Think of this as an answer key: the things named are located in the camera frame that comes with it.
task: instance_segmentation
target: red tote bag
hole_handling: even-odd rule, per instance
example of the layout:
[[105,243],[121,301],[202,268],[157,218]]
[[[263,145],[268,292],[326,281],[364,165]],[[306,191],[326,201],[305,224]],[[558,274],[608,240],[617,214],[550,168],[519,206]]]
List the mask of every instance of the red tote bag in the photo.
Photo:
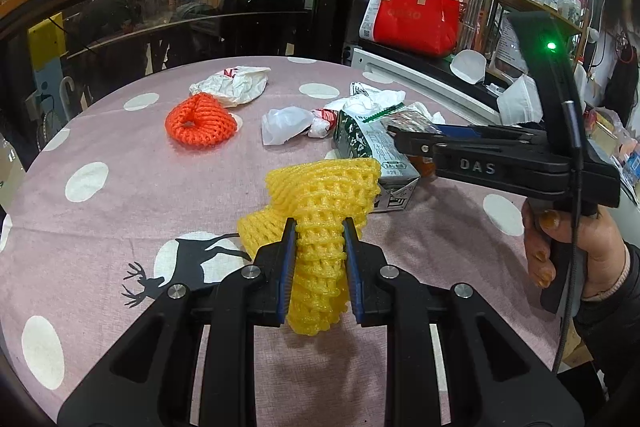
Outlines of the red tote bag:
[[460,2],[456,0],[382,0],[373,27],[381,44],[431,57],[456,47]]

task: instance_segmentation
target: silver screw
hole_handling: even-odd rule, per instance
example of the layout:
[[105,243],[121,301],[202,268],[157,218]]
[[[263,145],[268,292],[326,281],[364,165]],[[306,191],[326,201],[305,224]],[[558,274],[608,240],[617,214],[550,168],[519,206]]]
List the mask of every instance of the silver screw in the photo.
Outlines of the silver screw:
[[260,267],[255,264],[248,264],[240,271],[240,274],[245,279],[255,279],[260,275]]
[[380,268],[380,275],[382,275],[382,277],[384,277],[385,279],[395,279],[400,275],[400,272],[395,266],[387,264],[386,266]]
[[465,283],[456,284],[456,286],[453,288],[453,291],[458,297],[462,297],[463,299],[468,299],[471,295],[474,294],[474,289]]
[[187,286],[184,284],[172,284],[166,291],[171,299],[182,299],[187,293]]

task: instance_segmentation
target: black sleeve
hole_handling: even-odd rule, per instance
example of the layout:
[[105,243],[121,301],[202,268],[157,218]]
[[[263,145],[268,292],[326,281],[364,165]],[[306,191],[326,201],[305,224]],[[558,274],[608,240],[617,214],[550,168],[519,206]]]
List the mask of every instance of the black sleeve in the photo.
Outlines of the black sleeve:
[[631,266],[623,285],[604,301],[582,302],[574,319],[610,393],[640,360],[640,250],[626,246]]

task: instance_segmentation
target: foam fruit net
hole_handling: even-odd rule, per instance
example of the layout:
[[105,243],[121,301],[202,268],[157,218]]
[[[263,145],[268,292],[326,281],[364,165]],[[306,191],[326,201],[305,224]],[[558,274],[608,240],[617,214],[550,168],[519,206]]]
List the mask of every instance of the foam fruit net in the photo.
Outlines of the foam fruit net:
[[346,311],[342,222],[352,217],[361,237],[380,193],[373,158],[324,160],[276,169],[265,179],[271,204],[241,218],[238,233],[249,255],[282,238],[287,217],[296,220],[297,257],[287,322],[303,335],[328,330]]

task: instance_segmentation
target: person in black jacket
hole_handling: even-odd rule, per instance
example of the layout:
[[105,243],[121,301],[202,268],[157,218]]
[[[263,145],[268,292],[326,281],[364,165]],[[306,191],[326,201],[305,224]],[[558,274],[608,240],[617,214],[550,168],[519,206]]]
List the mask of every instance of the person in black jacket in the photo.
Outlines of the person in black jacket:
[[[529,276],[541,288],[556,277],[549,260],[549,245],[536,229],[535,217],[525,203],[524,245]],[[565,212],[547,210],[538,216],[543,232],[563,243],[571,242],[571,219]],[[617,225],[600,206],[596,217],[582,217],[577,246],[588,254],[588,274],[582,302],[574,318],[575,330],[602,370],[609,403],[597,424],[638,421],[640,399],[640,249],[626,243]]]

